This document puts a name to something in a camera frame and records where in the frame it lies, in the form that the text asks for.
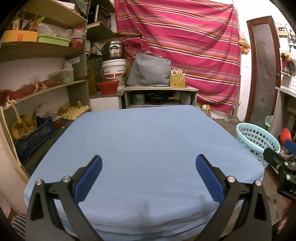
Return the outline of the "person's right hand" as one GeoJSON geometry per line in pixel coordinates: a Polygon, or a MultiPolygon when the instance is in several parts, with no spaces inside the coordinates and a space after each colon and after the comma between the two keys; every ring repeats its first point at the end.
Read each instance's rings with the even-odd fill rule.
{"type": "Polygon", "coordinates": [[[276,233],[279,234],[284,226],[286,225],[287,223],[287,220],[288,220],[288,212],[290,210],[290,207],[287,207],[283,210],[283,214],[282,214],[282,217],[280,219],[280,221],[278,222],[278,224],[276,225],[276,233]]]}

